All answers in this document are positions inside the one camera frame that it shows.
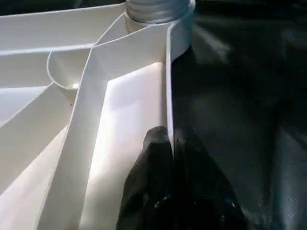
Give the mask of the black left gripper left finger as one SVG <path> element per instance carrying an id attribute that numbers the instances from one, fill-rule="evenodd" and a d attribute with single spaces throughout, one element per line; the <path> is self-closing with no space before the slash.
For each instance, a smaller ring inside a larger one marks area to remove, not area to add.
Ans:
<path id="1" fill-rule="evenodd" d="M 124 183 L 116 229 L 174 229 L 173 154 L 167 128 L 156 126 Z"/>

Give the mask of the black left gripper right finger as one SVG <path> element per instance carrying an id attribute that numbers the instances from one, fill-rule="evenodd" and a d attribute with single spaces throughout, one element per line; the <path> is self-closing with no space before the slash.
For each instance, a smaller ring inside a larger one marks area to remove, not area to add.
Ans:
<path id="1" fill-rule="evenodd" d="M 248 222 L 226 175 L 189 129 L 174 133 L 177 220 L 181 230 L 246 230 Z"/>

